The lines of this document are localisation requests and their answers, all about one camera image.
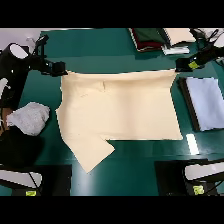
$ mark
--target crumpled white cloth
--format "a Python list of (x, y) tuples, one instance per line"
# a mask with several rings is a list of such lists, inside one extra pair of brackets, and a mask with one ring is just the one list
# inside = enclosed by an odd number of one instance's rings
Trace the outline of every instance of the crumpled white cloth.
[(218, 79), (186, 79), (201, 131), (224, 128), (224, 100)]
[(8, 115), (6, 122), (8, 126), (17, 126), (24, 134), (37, 136), (45, 127), (49, 112), (49, 107), (31, 102)]

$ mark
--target yellow label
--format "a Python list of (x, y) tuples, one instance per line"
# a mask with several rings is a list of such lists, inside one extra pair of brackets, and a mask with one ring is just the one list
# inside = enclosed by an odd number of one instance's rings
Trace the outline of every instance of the yellow label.
[(192, 69), (195, 69), (195, 68), (198, 68), (199, 65), (195, 62), (195, 61), (192, 61), (190, 64), (188, 64), (190, 68)]
[(204, 188), (201, 185), (200, 186), (193, 186), (193, 189), (194, 189), (195, 195), (204, 194)]
[(36, 191), (26, 191), (26, 196), (36, 196)]

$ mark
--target teal tabletop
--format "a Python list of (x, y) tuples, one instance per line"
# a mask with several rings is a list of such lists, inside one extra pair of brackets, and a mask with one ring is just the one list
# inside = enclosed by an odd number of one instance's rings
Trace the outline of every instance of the teal tabletop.
[[(45, 54), (49, 60), (64, 61), (67, 70), (78, 73), (123, 73), (175, 68), (175, 60), (196, 52), (189, 44), (190, 54), (168, 55), (162, 51), (139, 53), (126, 28), (67, 30), (42, 32), (49, 40)], [(201, 70), (180, 73), (176, 77), (215, 77), (223, 92), (224, 70), (209, 62)], [(29, 102), (49, 106), (50, 119), (41, 137), (45, 139), (37, 164), (72, 164), (71, 195), (158, 195), (154, 161), (224, 158), (224, 130), (195, 132), (184, 98), (174, 81), (171, 93), (183, 140), (181, 141), (109, 141), (115, 151), (86, 174), (71, 150), (63, 142), (55, 110), (61, 103), (61, 78), (43, 76), (31, 71), (19, 107)], [(192, 155), (186, 135), (195, 136), (199, 154)]]

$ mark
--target beige fabric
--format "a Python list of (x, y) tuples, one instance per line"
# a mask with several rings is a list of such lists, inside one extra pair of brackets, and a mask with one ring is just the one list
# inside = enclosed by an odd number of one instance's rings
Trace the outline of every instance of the beige fabric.
[(174, 70), (62, 77), (61, 136), (86, 172), (110, 155), (106, 140), (181, 140), (170, 87)]
[(170, 39), (171, 46), (182, 41), (195, 42), (189, 28), (164, 28)]

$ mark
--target red cloth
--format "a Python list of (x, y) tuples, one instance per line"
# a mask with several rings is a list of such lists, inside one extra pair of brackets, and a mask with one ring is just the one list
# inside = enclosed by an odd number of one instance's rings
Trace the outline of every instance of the red cloth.
[(137, 37), (137, 35), (135, 33), (134, 28), (131, 28), (131, 30), (132, 30), (132, 34), (134, 36), (135, 42), (137, 44), (137, 50), (140, 50), (141, 51), (141, 49), (145, 49), (145, 48), (146, 49), (144, 51), (147, 51), (147, 50), (157, 50), (157, 49), (159, 50), (159, 49), (161, 49), (161, 46), (163, 45), (162, 43), (153, 42), (153, 41), (150, 41), (150, 42), (148, 42), (148, 41), (146, 41), (146, 42), (140, 42), (138, 40), (138, 37)]

